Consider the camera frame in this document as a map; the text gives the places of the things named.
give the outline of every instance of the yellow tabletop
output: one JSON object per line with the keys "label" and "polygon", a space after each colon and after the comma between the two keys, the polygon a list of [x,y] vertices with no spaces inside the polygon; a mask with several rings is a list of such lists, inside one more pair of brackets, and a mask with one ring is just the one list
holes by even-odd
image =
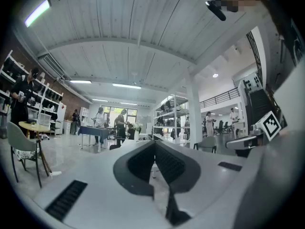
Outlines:
{"label": "yellow tabletop", "polygon": [[45,125],[39,124],[28,124],[25,121],[20,121],[19,125],[27,130],[34,131],[34,132],[48,132],[50,129]]}

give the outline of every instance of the blue tablecloth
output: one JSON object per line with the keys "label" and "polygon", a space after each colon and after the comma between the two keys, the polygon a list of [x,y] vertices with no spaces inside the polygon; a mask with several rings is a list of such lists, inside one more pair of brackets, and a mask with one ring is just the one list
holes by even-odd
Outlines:
{"label": "blue tablecloth", "polygon": [[80,134],[88,134],[88,135],[97,135],[101,137],[101,140],[108,138],[108,129],[100,129],[95,127],[81,126],[78,130],[78,135]]}

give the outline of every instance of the staircase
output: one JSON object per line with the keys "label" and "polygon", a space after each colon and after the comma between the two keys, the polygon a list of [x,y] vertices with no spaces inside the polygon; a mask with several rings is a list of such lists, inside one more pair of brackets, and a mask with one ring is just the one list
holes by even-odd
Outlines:
{"label": "staircase", "polygon": [[259,90],[250,94],[252,103],[253,120],[252,123],[258,122],[266,113],[273,111],[271,102],[265,91]]}

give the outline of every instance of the person in white shirt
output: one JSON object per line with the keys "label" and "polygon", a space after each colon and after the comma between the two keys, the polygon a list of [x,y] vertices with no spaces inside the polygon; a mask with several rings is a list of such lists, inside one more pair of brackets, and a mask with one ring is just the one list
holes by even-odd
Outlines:
{"label": "person in white shirt", "polygon": [[213,119],[213,117],[211,117],[210,111],[206,114],[205,120],[206,120],[205,127],[206,127],[207,136],[213,136],[214,135],[214,129],[213,129],[214,119]]}
{"label": "person in white shirt", "polygon": [[[105,118],[105,113],[104,113],[104,109],[102,107],[99,108],[98,112],[95,115],[95,125],[96,127],[104,127],[104,124],[106,122],[106,118]],[[104,140],[100,140],[101,143],[101,147],[104,147]],[[99,144],[99,137],[96,135],[95,136],[95,144],[94,145],[98,145]]]}
{"label": "person in white shirt", "polygon": [[231,108],[230,119],[232,120],[232,123],[238,122],[238,114],[237,112],[234,111],[233,108]]}

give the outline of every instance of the black cap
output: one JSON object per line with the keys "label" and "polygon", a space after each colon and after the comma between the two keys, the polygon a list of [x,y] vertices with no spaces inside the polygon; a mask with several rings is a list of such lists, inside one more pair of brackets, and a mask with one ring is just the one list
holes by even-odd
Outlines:
{"label": "black cap", "polygon": [[34,79],[37,78],[38,73],[39,73],[39,69],[37,67],[32,69],[32,71],[31,71],[31,74],[32,74]]}

